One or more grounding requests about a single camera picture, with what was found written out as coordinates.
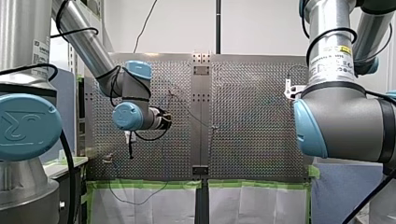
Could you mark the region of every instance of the sticker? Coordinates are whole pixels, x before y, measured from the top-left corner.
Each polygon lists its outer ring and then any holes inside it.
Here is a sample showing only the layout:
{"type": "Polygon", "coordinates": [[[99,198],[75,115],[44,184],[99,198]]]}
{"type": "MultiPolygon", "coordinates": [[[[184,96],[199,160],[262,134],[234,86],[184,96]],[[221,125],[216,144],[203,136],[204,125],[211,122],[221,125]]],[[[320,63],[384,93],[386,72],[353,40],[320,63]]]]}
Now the sticker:
{"type": "MultiPolygon", "coordinates": [[[[48,63],[50,58],[50,46],[38,40],[33,41],[33,61],[32,63],[48,63]]],[[[49,69],[40,67],[32,69],[33,75],[47,78],[49,69]]]]}
{"type": "Polygon", "coordinates": [[[327,48],[324,48],[323,51],[345,52],[345,53],[348,53],[349,55],[352,55],[352,50],[347,46],[327,47],[327,48]]]}
{"type": "Polygon", "coordinates": [[[330,51],[315,57],[309,64],[311,76],[333,75],[354,76],[352,56],[344,51],[330,51]]]}

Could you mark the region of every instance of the black cable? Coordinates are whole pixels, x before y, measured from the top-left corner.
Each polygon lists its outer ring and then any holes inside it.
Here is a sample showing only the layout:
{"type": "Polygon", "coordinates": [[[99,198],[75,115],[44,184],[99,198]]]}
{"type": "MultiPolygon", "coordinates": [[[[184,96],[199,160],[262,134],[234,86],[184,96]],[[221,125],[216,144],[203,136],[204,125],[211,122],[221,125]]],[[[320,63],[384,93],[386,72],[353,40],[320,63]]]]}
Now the black cable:
{"type": "Polygon", "coordinates": [[[393,27],[392,27],[392,24],[390,23],[389,24],[389,37],[388,37],[387,43],[385,43],[384,47],[382,47],[381,50],[379,50],[377,53],[373,54],[372,56],[370,56],[370,57],[368,57],[366,59],[355,60],[354,64],[355,65],[361,65],[361,64],[364,64],[365,62],[368,62],[368,61],[371,61],[372,59],[374,59],[376,56],[378,56],[378,54],[380,54],[382,51],[384,51],[384,49],[389,45],[390,40],[392,39],[392,37],[393,37],[393,27]]]}
{"type": "Polygon", "coordinates": [[[210,127],[208,124],[203,123],[200,119],[198,119],[197,117],[195,117],[195,116],[192,114],[192,112],[183,104],[184,102],[183,102],[183,100],[180,99],[180,97],[178,97],[178,96],[175,95],[175,94],[172,94],[172,95],[175,96],[175,97],[177,98],[177,100],[178,100],[178,102],[181,104],[181,106],[184,107],[184,109],[189,113],[189,115],[190,115],[193,119],[196,119],[198,122],[200,122],[200,123],[201,123],[202,125],[204,125],[206,128],[209,128],[209,127],[210,127]]]}
{"type": "Polygon", "coordinates": [[[79,29],[79,30],[65,32],[65,33],[62,33],[62,34],[59,34],[59,35],[52,35],[51,38],[57,38],[57,37],[66,36],[66,35],[72,35],[72,34],[75,34],[75,33],[82,32],[82,31],[95,31],[95,35],[99,35],[98,29],[96,29],[94,27],[88,27],[88,28],[83,28],[83,29],[79,29]]]}
{"type": "Polygon", "coordinates": [[[55,18],[55,25],[56,25],[56,29],[58,30],[58,35],[52,35],[51,38],[56,38],[56,37],[62,37],[64,39],[64,41],[66,41],[67,43],[69,42],[65,36],[66,35],[71,35],[71,34],[75,34],[75,33],[79,33],[79,32],[84,32],[84,31],[95,31],[96,35],[99,35],[99,31],[98,29],[94,28],[94,27],[88,27],[88,28],[83,28],[83,29],[79,29],[79,30],[74,30],[74,31],[68,31],[63,33],[61,30],[61,18],[62,18],[62,14],[64,13],[64,9],[67,6],[67,3],[70,0],[64,0],[61,4],[61,6],[59,7],[59,11],[56,14],[56,18],[55,18]]]}
{"type": "MultiPolygon", "coordinates": [[[[163,153],[164,143],[165,143],[165,140],[163,139],[163,144],[162,144],[162,146],[161,146],[161,152],[162,152],[162,154],[164,154],[164,153],[163,153]]],[[[167,168],[166,163],[167,163],[166,161],[163,163],[163,164],[164,164],[165,176],[166,176],[166,173],[167,173],[167,172],[166,172],[166,168],[167,168]]],[[[120,175],[119,175],[118,166],[117,166],[116,163],[114,163],[114,162],[113,162],[113,167],[114,167],[114,169],[116,170],[116,175],[117,175],[117,176],[120,176],[120,175]]],[[[111,183],[110,183],[110,181],[108,182],[108,186],[109,186],[109,189],[110,189],[110,191],[111,191],[111,194],[113,194],[113,196],[114,196],[118,201],[120,201],[120,202],[122,202],[122,203],[133,204],[133,205],[142,205],[142,204],[148,202],[149,199],[152,198],[154,195],[158,194],[158,193],[161,192],[163,189],[165,189],[165,188],[168,186],[168,183],[169,183],[169,181],[166,181],[166,183],[163,185],[163,187],[161,187],[160,189],[158,189],[157,191],[155,191],[154,193],[152,193],[151,195],[149,195],[149,196],[147,197],[147,199],[144,200],[142,203],[131,203],[131,202],[129,202],[129,201],[123,200],[123,199],[121,199],[119,196],[117,196],[117,194],[113,191],[113,188],[111,188],[111,183]]]]}
{"type": "Polygon", "coordinates": [[[132,148],[132,132],[129,132],[129,142],[128,142],[129,159],[134,159],[134,149],[132,148]]]}
{"type": "Polygon", "coordinates": [[[146,92],[148,93],[148,98],[151,98],[151,90],[149,89],[149,87],[146,86],[142,81],[140,81],[139,78],[135,77],[134,74],[130,73],[130,72],[128,71],[127,68],[122,67],[122,69],[123,69],[129,76],[131,76],[136,82],[138,82],[138,83],[146,90],[146,92]]]}
{"type": "Polygon", "coordinates": [[[25,65],[25,66],[21,66],[21,67],[17,67],[17,68],[11,68],[8,70],[0,71],[0,76],[8,75],[11,73],[16,73],[16,72],[20,72],[20,71],[25,71],[25,70],[29,70],[32,68],[38,68],[38,67],[50,67],[53,69],[53,73],[50,76],[49,81],[52,81],[56,76],[58,76],[58,72],[59,72],[58,68],[51,63],[36,63],[36,64],[25,65]]]}
{"type": "MultiPolygon", "coordinates": [[[[56,25],[56,29],[58,30],[58,33],[61,35],[62,34],[62,30],[61,30],[61,17],[62,17],[62,13],[64,13],[64,8],[66,7],[67,3],[69,2],[69,0],[64,0],[61,4],[61,6],[59,7],[59,11],[56,14],[56,18],[55,18],[55,25],[56,25]]],[[[69,42],[64,36],[62,36],[62,38],[64,39],[64,41],[66,41],[67,43],[69,42]]]]}
{"type": "Polygon", "coordinates": [[[306,7],[306,1],[305,1],[305,0],[301,0],[300,2],[301,2],[301,4],[302,4],[302,6],[300,6],[300,7],[302,7],[302,11],[301,11],[301,23],[302,23],[302,26],[303,26],[304,34],[305,34],[306,38],[309,39],[309,33],[306,31],[306,27],[305,27],[305,7],[306,7]]]}
{"type": "Polygon", "coordinates": [[[290,72],[291,72],[291,70],[293,70],[293,68],[296,68],[296,67],[308,69],[308,67],[305,66],[305,65],[295,64],[295,65],[293,65],[292,67],[289,68],[288,73],[286,75],[287,78],[291,78],[291,73],[290,72]]]}
{"type": "Polygon", "coordinates": [[[116,93],[114,91],[114,87],[116,86],[117,79],[118,79],[119,74],[120,74],[121,66],[117,65],[113,70],[110,71],[111,73],[113,73],[116,69],[117,69],[117,73],[116,73],[116,75],[113,76],[113,79],[111,80],[111,83],[110,83],[110,86],[111,86],[111,89],[110,89],[110,103],[114,107],[116,107],[116,104],[114,104],[114,102],[113,102],[113,92],[116,93]]]}
{"type": "Polygon", "coordinates": [[[352,44],[355,43],[355,41],[358,39],[358,34],[356,34],[356,32],[350,28],[347,27],[338,27],[338,28],[334,28],[328,31],[323,32],[322,34],[318,35],[309,45],[308,47],[308,51],[306,52],[306,64],[309,66],[309,57],[311,56],[311,51],[314,48],[314,46],[323,38],[325,37],[327,34],[331,33],[331,32],[336,32],[336,31],[346,31],[349,32],[353,35],[353,40],[352,40],[352,44]]]}
{"type": "Polygon", "coordinates": [[[155,138],[145,138],[142,135],[138,134],[137,132],[134,132],[134,134],[136,134],[136,137],[142,139],[143,141],[154,142],[154,141],[157,141],[158,139],[162,138],[168,132],[169,129],[170,128],[165,129],[165,131],[160,136],[155,137],[155,138]]]}
{"type": "MultiPolygon", "coordinates": [[[[373,91],[366,91],[366,94],[370,94],[382,98],[396,106],[396,100],[390,96],[373,91]]],[[[373,189],[373,191],[371,191],[371,193],[367,195],[363,201],[361,201],[361,203],[346,217],[346,219],[343,221],[343,224],[347,224],[349,221],[351,221],[353,217],[356,216],[359,213],[359,211],[367,203],[369,203],[375,197],[375,195],[377,195],[395,177],[396,177],[396,169],[392,170],[390,174],[375,189],[373,189]]]]}
{"type": "Polygon", "coordinates": [[[68,224],[74,224],[75,220],[75,209],[76,209],[76,174],[75,167],[73,162],[72,150],[70,149],[69,144],[67,143],[66,135],[64,134],[64,130],[61,132],[61,143],[64,148],[64,155],[67,160],[67,170],[69,172],[69,183],[70,183],[70,192],[69,192],[69,213],[67,218],[68,224]]]}
{"type": "Polygon", "coordinates": [[[144,25],[143,25],[142,31],[141,31],[140,34],[137,36],[136,45],[134,46],[134,53],[136,53],[137,46],[139,45],[140,36],[142,36],[142,34],[145,32],[146,25],[148,24],[148,21],[149,21],[149,17],[151,16],[151,13],[152,13],[152,11],[154,10],[154,7],[155,7],[155,5],[157,4],[157,2],[158,2],[158,0],[155,0],[154,3],[152,4],[151,10],[149,11],[148,16],[146,17],[146,20],[145,20],[145,23],[144,23],[144,25]]]}
{"type": "MultiPolygon", "coordinates": [[[[116,164],[114,164],[114,162],[113,162],[113,167],[114,167],[114,169],[116,170],[116,173],[118,173],[118,167],[116,166],[116,164]]],[[[150,194],[150,195],[147,197],[147,199],[144,200],[144,201],[141,202],[141,203],[131,203],[131,202],[127,201],[127,200],[121,199],[121,198],[120,198],[119,196],[117,196],[117,194],[113,191],[113,188],[111,188],[111,183],[110,183],[110,181],[108,182],[108,188],[110,189],[111,194],[113,194],[113,196],[114,196],[118,201],[120,201],[120,202],[122,202],[122,203],[128,203],[128,204],[133,204],[133,205],[143,205],[143,204],[145,204],[146,202],[148,202],[149,199],[152,198],[154,195],[158,194],[158,193],[161,192],[163,189],[165,189],[165,188],[168,186],[168,183],[169,183],[169,182],[167,181],[167,182],[163,185],[162,188],[160,188],[160,189],[158,189],[157,191],[155,191],[154,193],[150,194]]]]}

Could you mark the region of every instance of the white bracket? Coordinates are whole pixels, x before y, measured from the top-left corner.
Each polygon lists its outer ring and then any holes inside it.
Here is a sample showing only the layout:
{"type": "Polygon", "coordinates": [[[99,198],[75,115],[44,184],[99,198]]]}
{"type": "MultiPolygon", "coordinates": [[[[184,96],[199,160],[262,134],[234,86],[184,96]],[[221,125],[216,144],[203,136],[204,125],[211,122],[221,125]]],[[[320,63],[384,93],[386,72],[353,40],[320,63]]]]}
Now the white bracket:
{"type": "Polygon", "coordinates": [[[305,85],[296,85],[296,86],[291,86],[291,80],[290,78],[286,78],[286,84],[285,84],[285,96],[289,100],[296,100],[297,95],[303,92],[305,89],[305,85]]]}

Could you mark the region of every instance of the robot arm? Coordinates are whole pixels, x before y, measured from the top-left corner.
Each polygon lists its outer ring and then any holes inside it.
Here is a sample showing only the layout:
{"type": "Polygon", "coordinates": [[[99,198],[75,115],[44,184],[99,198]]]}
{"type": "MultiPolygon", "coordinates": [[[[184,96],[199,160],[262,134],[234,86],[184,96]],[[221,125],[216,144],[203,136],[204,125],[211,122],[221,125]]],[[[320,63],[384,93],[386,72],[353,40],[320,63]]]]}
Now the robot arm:
{"type": "MultiPolygon", "coordinates": [[[[64,0],[52,1],[52,18],[56,20],[64,0]]],[[[74,1],[69,1],[62,13],[63,32],[88,28],[89,24],[74,1]]],[[[113,121],[124,131],[168,129],[170,116],[160,108],[149,106],[151,67],[147,63],[126,62],[126,68],[117,67],[93,32],[79,32],[67,40],[92,72],[104,95],[122,97],[122,103],[113,111],[113,121]]]]}
{"type": "Polygon", "coordinates": [[[367,99],[366,90],[354,80],[354,59],[365,62],[357,67],[358,74],[376,70],[375,60],[364,59],[376,53],[395,8],[394,0],[365,0],[359,5],[356,0],[310,0],[306,4],[305,19],[311,24],[310,78],[294,104],[297,141],[304,154],[396,162],[395,106],[367,99]],[[352,50],[349,13],[355,6],[361,6],[364,14],[352,50]]]}
{"type": "Polygon", "coordinates": [[[360,1],[361,22],[358,28],[358,40],[353,46],[355,72],[358,75],[375,73],[378,59],[375,57],[381,40],[389,29],[393,18],[394,1],[360,1]]]}

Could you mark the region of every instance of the pegboard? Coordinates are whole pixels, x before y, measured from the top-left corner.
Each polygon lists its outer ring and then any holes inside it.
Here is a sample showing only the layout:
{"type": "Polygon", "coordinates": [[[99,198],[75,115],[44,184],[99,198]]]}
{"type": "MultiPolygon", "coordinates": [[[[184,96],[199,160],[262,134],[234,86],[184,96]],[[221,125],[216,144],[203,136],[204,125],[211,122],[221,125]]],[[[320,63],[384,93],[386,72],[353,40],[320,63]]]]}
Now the pegboard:
{"type": "Polygon", "coordinates": [[[290,70],[304,61],[220,55],[212,62],[209,177],[304,181],[308,160],[297,148],[283,94],[288,72],[293,84],[306,83],[306,69],[290,70]]]}
{"type": "MultiPolygon", "coordinates": [[[[129,60],[144,60],[141,57],[113,57],[116,64],[129,60]]],[[[92,80],[93,151],[88,170],[89,179],[113,177],[150,180],[180,180],[191,178],[191,126],[190,126],[190,55],[177,61],[161,58],[145,59],[152,66],[152,97],[149,104],[169,111],[173,124],[168,133],[155,142],[138,141],[133,144],[134,159],[130,160],[123,131],[118,130],[111,119],[113,107],[109,98],[103,96],[98,84],[92,80]],[[113,153],[114,165],[103,163],[103,157],[113,153]]],[[[163,131],[139,132],[146,138],[155,138],[163,131]]]]}
{"type": "MultiPolygon", "coordinates": [[[[92,94],[86,102],[91,110],[87,132],[92,132],[88,141],[94,154],[88,178],[191,179],[191,167],[207,147],[207,158],[200,158],[199,165],[208,165],[210,178],[304,181],[308,161],[297,149],[292,107],[283,95],[289,68],[303,64],[304,57],[210,57],[210,73],[201,80],[194,74],[196,58],[190,54],[113,54],[117,64],[141,60],[152,65],[150,105],[170,111],[174,123],[163,139],[134,144],[130,160],[124,133],[112,123],[109,99],[91,78],[86,84],[92,94]],[[197,86],[205,86],[205,91],[197,86]],[[203,92],[207,99],[197,107],[197,95],[203,92]],[[203,134],[196,134],[197,129],[203,134]],[[198,147],[200,139],[207,144],[198,147]],[[114,154],[114,166],[102,162],[109,153],[114,154]]],[[[293,84],[306,83],[305,71],[290,73],[293,84]]],[[[147,138],[161,133],[141,132],[147,138]]]]}

